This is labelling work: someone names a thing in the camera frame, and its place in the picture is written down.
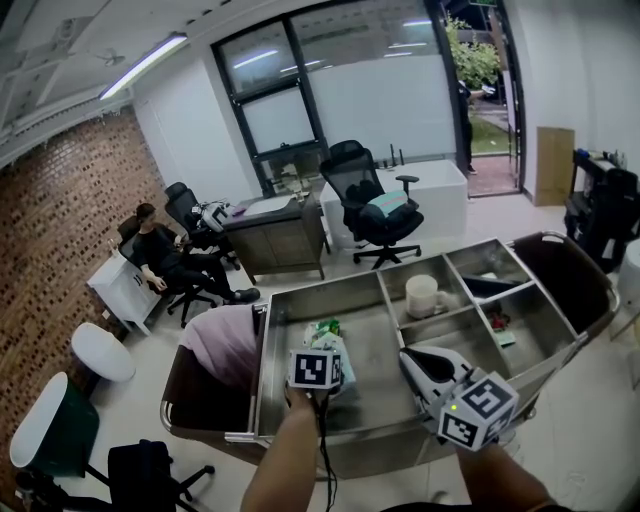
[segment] cardboard box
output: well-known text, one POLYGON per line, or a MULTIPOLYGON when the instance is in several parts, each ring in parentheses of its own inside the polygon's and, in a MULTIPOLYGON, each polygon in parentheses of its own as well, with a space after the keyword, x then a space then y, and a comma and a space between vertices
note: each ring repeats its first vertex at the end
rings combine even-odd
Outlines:
POLYGON ((574 148, 573 130, 538 127, 536 206, 564 205, 571 188, 574 148))

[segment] grass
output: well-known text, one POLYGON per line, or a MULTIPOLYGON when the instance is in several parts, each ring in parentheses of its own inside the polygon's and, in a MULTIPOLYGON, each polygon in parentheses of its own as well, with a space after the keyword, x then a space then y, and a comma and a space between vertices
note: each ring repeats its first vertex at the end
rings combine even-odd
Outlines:
POLYGON ((471 116, 471 124, 473 125, 471 152, 474 155, 509 151, 507 132, 477 116, 471 116))

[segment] hand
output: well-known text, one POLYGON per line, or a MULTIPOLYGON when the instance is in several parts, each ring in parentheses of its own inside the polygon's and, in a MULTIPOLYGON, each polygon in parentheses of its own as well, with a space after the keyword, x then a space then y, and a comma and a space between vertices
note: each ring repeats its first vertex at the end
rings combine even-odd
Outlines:
POLYGON ((163 292, 167 289, 167 283, 165 283, 164 279, 162 279, 161 277, 156 276, 151 282, 160 292, 163 292))
POLYGON ((329 394, 328 391, 322 389, 313 390, 313 396, 309 398, 307 396, 307 391, 301 388, 292 388, 287 383, 284 388, 284 394, 289 400, 290 409, 312 409, 315 412, 315 409, 312 404, 312 400, 315 400, 318 405, 320 405, 329 394))

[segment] ceiling light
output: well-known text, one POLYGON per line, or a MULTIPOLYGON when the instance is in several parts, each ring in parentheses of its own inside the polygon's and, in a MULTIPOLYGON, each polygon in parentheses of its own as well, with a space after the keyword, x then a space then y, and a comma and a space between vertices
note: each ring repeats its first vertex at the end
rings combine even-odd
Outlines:
POLYGON ((403 23, 403 27, 415 27, 416 25, 431 25, 431 20, 417 20, 417 21, 407 21, 403 23))
POLYGON ((255 62, 257 60, 264 59, 265 57, 270 57, 271 55, 275 55, 276 53, 278 53, 278 50, 270 50, 268 52, 261 53, 260 55, 256 55, 255 57, 251 57, 250 59, 239 62, 238 64, 233 66, 233 69, 241 68, 242 66, 246 66, 247 64, 251 64, 252 62, 255 62))
POLYGON ((138 62, 135 66, 133 66, 129 71, 125 73, 125 75, 118 80, 115 84, 109 87, 106 91, 104 91, 100 95, 101 100, 106 100, 110 98, 115 93, 117 93, 120 89, 129 85, 129 83, 137 77, 140 73, 142 73, 145 69, 151 66, 155 61, 159 58, 163 57, 171 50, 176 48, 180 43, 186 41, 187 36, 185 35, 174 35, 171 36, 167 41, 162 43, 158 48, 152 51, 149 55, 147 55, 144 59, 138 62))
POLYGON ((427 46, 427 43, 392 44, 389 48, 409 48, 410 46, 427 46))
MULTIPOLYGON (((321 60, 312 60, 311 62, 305 62, 305 66, 313 66, 314 64, 320 64, 321 60)), ((298 69, 298 66, 291 66, 290 68, 284 68, 280 70, 280 73, 286 73, 287 71, 292 71, 294 69, 298 69)))

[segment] black clothing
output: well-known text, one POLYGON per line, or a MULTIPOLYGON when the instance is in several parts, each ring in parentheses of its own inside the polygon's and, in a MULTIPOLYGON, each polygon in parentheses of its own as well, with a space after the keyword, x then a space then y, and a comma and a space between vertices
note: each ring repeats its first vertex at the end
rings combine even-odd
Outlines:
POLYGON ((467 161, 467 168, 471 167, 471 142, 473 141, 473 126, 469 120, 469 98, 471 98, 471 91, 466 85, 458 82, 460 124, 462 126, 462 143, 464 144, 464 156, 467 161))
POLYGON ((469 122, 469 98, 471 98, 471 91, 466 85, 458 82, 458 103, 460 105, 460 119, 464 123, 469 122))
POLYGON ((462 122, 462 143, 464 144, 464 157, 467 161, 467 169, 471 168, 471 143, 473 142, 473 125, 469 118, 462 122))
POLYGON ((162 224, 149 233, 138 233, 133 243, 136 265, 149 265, 169 288, 202 286, 205 291, 233 300, 227 274, 220 259, 213 254, 187 254, 175 246, 175 232, 162 224))
POLYGON ((156 225, 149 233, 138 233, 133 242, 136 265, 149 265, 156 275, 163 275, 168 269, 180 263, 183 253, 175 246, 178 235, 162 224, 156 225))
POLYGON ((227 274, 220 259, 213 254, 182 254, 180 262, 161 274, 169 288, 185 285, 202 286, 205 291, 233 300, 227 274))

